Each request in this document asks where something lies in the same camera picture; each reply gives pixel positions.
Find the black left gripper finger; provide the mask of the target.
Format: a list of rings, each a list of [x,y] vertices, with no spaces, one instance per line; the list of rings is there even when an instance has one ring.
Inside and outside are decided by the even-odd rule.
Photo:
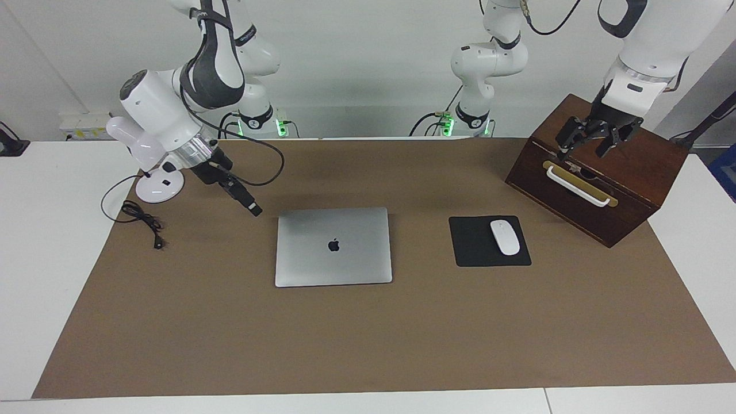
[[[639,131],[643,123],[643,118],[635,118],[633,122],[620,126],[614,126],[604,122],[596,129],[597,138],[600,138],[600,144],[596,148],[596,155],[599,158],[614,149],[619,144],[628,142]]]
[[[560,162],[567,160],[575,149],[590,140],[589,126],[591,125],[590,121],[580,120],[576,116],[570,116],[568,118],[565,125],[563,125],[555,137],[555,142],[557,142],[559,148],[555,157]]]

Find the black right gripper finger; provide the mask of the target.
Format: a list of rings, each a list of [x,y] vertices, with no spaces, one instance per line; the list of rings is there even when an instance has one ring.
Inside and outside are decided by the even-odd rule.
[[[242,181],[236,178],[232,179],[232,199],[239,202],[245,209],[249,210],[250,213],[262,213],[263,209],[256,202],[255,197],[250,194],[247,187],[242,184]]]
[[[260,215],[260,205],[257,204],[255,197],[250,194],[247,188],[240,181],[228,181],[227,193],[232,197],[232,199],[239,202],[242,207],[249,210],[254,217]]]

